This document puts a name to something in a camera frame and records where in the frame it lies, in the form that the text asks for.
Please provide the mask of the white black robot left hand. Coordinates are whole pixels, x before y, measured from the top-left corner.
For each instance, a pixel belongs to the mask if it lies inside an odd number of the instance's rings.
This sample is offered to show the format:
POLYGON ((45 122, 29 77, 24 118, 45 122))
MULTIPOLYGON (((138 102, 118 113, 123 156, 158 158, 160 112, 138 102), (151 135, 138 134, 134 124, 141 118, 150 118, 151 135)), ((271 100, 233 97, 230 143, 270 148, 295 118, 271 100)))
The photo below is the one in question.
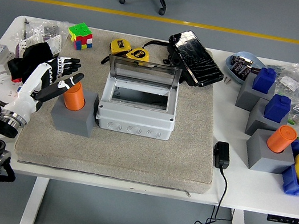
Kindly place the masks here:
POLYGON ((41 104, 64 94, 83 79, 79 73, 80 59, 56 57, 40 63, 23 83, 15 100, 0 113, 0 120, 24 126, 41 104))

